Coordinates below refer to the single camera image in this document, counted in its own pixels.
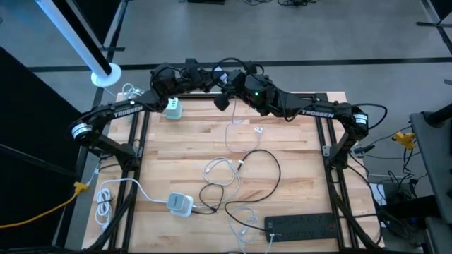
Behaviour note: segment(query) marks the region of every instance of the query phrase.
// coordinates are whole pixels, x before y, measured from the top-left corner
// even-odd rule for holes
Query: wooden tabletop
[[[330,101],[346,102],[344,92],[328,92]],[[223,156],[238,165],[245,153],[231,153],[225,147],[225,128],[231,121],[233,107],[221,112],[209,99],[183,99],[183,117],[178,121],[166,119],[162,114],[150,116],[140,183],[151,197],[167,200],[171,192],[183,193],[194,198],[198,204],[198,194],[207,183],[203,179],[203,168],[211,159]],[[228,129],[228,144],[234,149],[252,148],[256,142],[254,128],[263,127],[259,148],[272,152],[281,165],[281,181],[276,192],[268,199],[252,204],[251,207],[263,227],[264,217],[289,214],[314,214],[331,212],[325,171],[323,168],[319,137],[315,118],[298,116],[288,123],[274,116],[260,117],[248,105],[237,101],[235,116],[241,119],[237,125]],[[141,132],[138,122],[137,138]],[[131,117],[114,120],[110,126],[109,137],[126,143],[130,130]],[[339,122],[334,121],[338,140],[344,133]],[[114,159],[102,165],[114,164]],[[350,160],[349,164],[365,175],[364,169]],[[119,179],[121,169],[111,167],[101,171],[96,186],[108,179]],[[218,165],[209,174],[212,181],[228,182],[232,172],[225,165]],[[277,181],[278,168],[273,159],[262,152],[251,155],[240,170],[242,185],[231,200],[255,200],[269,193]],[[375,213],[371,193],[356,173],[345,170],[345,179],[354,215]],[[225,188],[225,195],[231,193],[237,181]],[[119,183],[109,183],[113,196],[117,196]],[[219,188],[211,188],[204,193],[207,202],[217,202]],[[242,204],[228,205],[228,209]],[[83,247],[90,246],[102,233],[95,221],[97,202],[93,198]],[[245,220],[246,212],[238,212],[238,219]],[[138,192],[129,252],[228,252],[239,251],[237,238],[227,223],[227,214],[222,208],[213,215],[192,214],[188,218],[170,214],[165,205],[148,202]],[[120,247],[124,235],[126,215],[119,226],[117,246]],[[359,218],[357,221],[369,236],[376,240],[379,236],[379,223],[376,217]],[[341,219],[346,246],[350,246],[347,224]],[[257,240],[244,247],[249,252],[264,252],[268,243],[263,232]],[[335,251],[335,239],[292,241],[274,243],[271,252]]]

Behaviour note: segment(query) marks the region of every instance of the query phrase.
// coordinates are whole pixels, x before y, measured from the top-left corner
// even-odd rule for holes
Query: white cable
[[[94,168],[94,171],[93,171],[93,174],[91,174],[90,180],[88,180],[88,181],[86,182],[86,185],[87,185],[88,187],[90,186],[91,181],[92,181],[93,178],[94,178],[94,175],[95,175],[95,174],[99,174],[99,166],[100,166],[100,162],[98,162],[97,165],[96,165],[96,167]]]
[[[248,210],[251,212],[251,215],[248,216],[248,218],[246,218],[245,224],[247,224],[249,226],[253,226],[253,224],[256,223],[259,225],[259,219],[254,215],[254,210],[252,210],[250,207],[237,207],[233,211],[231,211],[231,214],[234,214],[234,212],[237,210]],[[246,254],[246,252],[244,250],[244,246],[242,246],[242,243],[251,243],[251,242],[255,241],[256,237],[257,237],[257,233],[258,233],[257,230],[255,230],[254,235],[253,235],[253,237],[251,237],[251,239],[246,240],[246,239],[244,239],[244,236],[246,235],[246,233],[248,233],[248,230],[250,229],[249,226],[243,226],[240,233],[237,233],[235,231],[234,227],[232,226],[231,216],[229,216],[227,218],[227,222],[229,223],[229,228],[231,228],[232,233],[235,235],[235,237],[237,237],[237,242],[239,244],[240,250],[243,252],[243,254]],[[273,244],[274,236],[275,236],[275,234],[270,234],[270,243],[268,244],[265,254],[267,254],[268,251],[270,250],[270,247]]]
[[[164,203],[164,204],[167,203],[167,201],[165,201],[165,200],[155,200],[155,199],[149,198],[149,196],[144,192],[143,188],[141,187],[141,184],[135,179],[123,178],[123,179],[106,180],[100,185],[99,192],[97,192],[97,195],[96,195],[97,209],[96,209],[95,219],[96,219],[96,222],[102,226],[102,230],[105,230],[107,228],[108,224],[110,223],[110,219],[112,217],[112,205],[110,202],[112,199],[111,199],[111,195],[110,195],[110,190],[108,188],[102,188],[102,187],[106,183],[113,183],[113,182],[118,182],[118,181],[133,181],[134,183],[136,183],[138,185],[141,192],[144,194],[144,196],[149,201]],[[105,222],[100,222],[99,219],[97,218],[97,216],[105,217]]]
[[[104,182],[100,185],[100,188],[99,188],[99,189],[102,190],[102,187],[103,187],[104,184],[106,184],[106,183],[114,183],[114,182],[119,182],[119,181],[133,181],[134,183],[136,183],[136,185],[138,185],[138,187],[140,188],[140,190],[141,190],[141,192],[143,193],[143,195],[144,195],[149,201],[151,201],[151,202],[159,202],[159,203],[163,203],[163,204],[168,203],[168,201],[166,201],[166,200],[155,200],[155,199],[149,198],[149,196],[146,194],[146,192],[144,192],[143,187],[141,187],[141,184],[140,184],[137,180],[132,179],[132,178],[123,178],[123,179],[106,180],[106,181],[104,181]]]
[[[96,222],[102,226],[102,230],[104,231],[108,224],[110,223],[110,219],[112,218],[112,205],[110,190],[108,188],[102,188],[96,195],[97,200],[97,209],[95,214]],[[105,222],[100,222],[97,216],[105,217]]]
[[[108,89],[105,88],[105,87],[104,87],[104,89],[105,89],[105,91],[107,91],[109,94],[111,94],[113,97],[116,98],[116,95],[115,95],[112,91],[108,90]]]
[[[215,166],[217,166],[217,165],[218,165],[219,163],[221,163],[221,162],[227,162],[227,165],[228,165],[229,168],[231,169],[231,171],[232,171],[232,178],[231,178],[231,181],[229,181],[229,182],[227,182],[227,183],[217,183],[217,182],[214,182],[214,181],[211,181],[211,180],[207,179],[207,174],[209,174],[209,173],[213,170],[213,168],[214,168]],[[204,178],[204,180],[206,180],[208,183],[216,184],[216,185],[223,186],[223,187],[230,186],[232,183],[234,183],[234,180],[237,178],[237,181],[238,181],[237,187],[234,189],[234,191],[232,191],[231,194],[229,194],[226,198],[224,198],[223,200],[221,200],[221,201],[220,201],[220,204],[222,204],[222,203],[226,202],[227,200],[229,200],[229,199],[230,199],[230,198],[231,198],[231,197],[239,190],[240,185],[242,184],[241,181],[240,181],[239,172],[235,169],[235,167],[234,167],[232,161],[231,161],[230,159],[228,159],[228,158],[225,158],[225,157],[216,157],[216,158],[210,160],[210,161],[204,166],[204,169],[203,169],[203,178]],[[204,208],[204,207],[206,207],[206,206],[205,206],[205,205],[195,205],[194,207],[195,207],[195,208]]]
[[[234,109],[232,110],[231,122],[228,123],[228,125],[226,126],[226,129],[225,129],[225,146],[226,146],[226,148],[227,148],[230,152],[250,152],[250,151],[252,151],[252,150],[257,149],[257,148],[259,147],[259,145],[261,145],[261,136],[262,136],[262,132],[263,132],[263,128],[262,128],[262,127],[256,127],[256,128],[254,129],[254,130],[256,131],[256,133],[257,133],[257,143],[256,143],[256,145],[255,145],[253,148],[251,148],[251,149],[248,149],[248,150],[233,150],[233,149],[227,144],[227,129],[229,128],[229,126],[231,126],[231,125],[236,125],[236,124],[238,124],[238,123],[242,123],[242,122],[243,122],[242,119],[240,119],[239,122],[234,121],[234,115],[235,115],[235,109],[236,109],[236,107],[237,107],[237,98],[234,97]]]
[[[134,87],[131,83],[126,83],[122,86],[122,94],[127,99],[136,98],[137,96],[141,96],[143,93],[144,93],[144,90]]]

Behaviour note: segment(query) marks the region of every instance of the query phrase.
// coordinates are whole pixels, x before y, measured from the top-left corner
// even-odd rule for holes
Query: black power strip
[[[273,242],[336,238],[333,214],[302,214],[265,217],[267,242],[274,233]]]

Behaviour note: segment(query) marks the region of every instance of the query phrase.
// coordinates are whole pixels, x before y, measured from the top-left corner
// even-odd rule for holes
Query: gray floor
[[[70,66],[83,62],[34,1],[0,0],[0,46],[26,66]],[[434,28],[420,28],[426,21],[416,0],[321,0],[303,8],[284,8],[272,2],[247,6],[227,0],[225,6],[187,4],[168,0],[136,0],[129,3],[114,62],[156,64],[182,62],[186,57],[217,61],[226,56],[243,60],[282,61],[320,59],[381,59],[451,56]],[[387,119],[372,130],[364,144],[408,126],[412,112],[436,110],[452,98],[452,63],[393,64],[369,66],[273,67],[266,72],[289,91],[345,91],[351,103],[373,102],[389,108]],[[89,110],[95,87],[89,72],[38,73],[49,86],[81,111]],[[148,71],[124,71],[119,82],[147,88]],[[121,86],[111,87],[112,92]],[[104,94],[103,102],[113,100]],[[381,112],[368,108],[370,121]],[[371,151],[382,157],[401,156],[403,149],[391,140]],[[401,175],[401,160],[365,159],[373,174],[390,169]],[[84,179],[95,165],[91,158]],[[424,174],[420,156],[409,168]],[[371,181],[382,178],[373,177]],[[416,189],[419,196],[432,194],[428,179]],[[88,218],[91,193],[77,202],[68,240],[80,248]],[[385,236],[394,250],[406,249],[400,241]]]

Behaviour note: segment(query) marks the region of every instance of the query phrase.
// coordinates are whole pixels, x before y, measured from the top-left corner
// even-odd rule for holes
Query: white charger
[[[182,105],[179,99],[168,99],[167,108],[163,111],[167,119],[179,120],[182,117]]]
[[[168,198],[167,207],[171,210],[171,214],[188,217],[191,214],[194,200],[189,195],[181,193],[171,193]]]

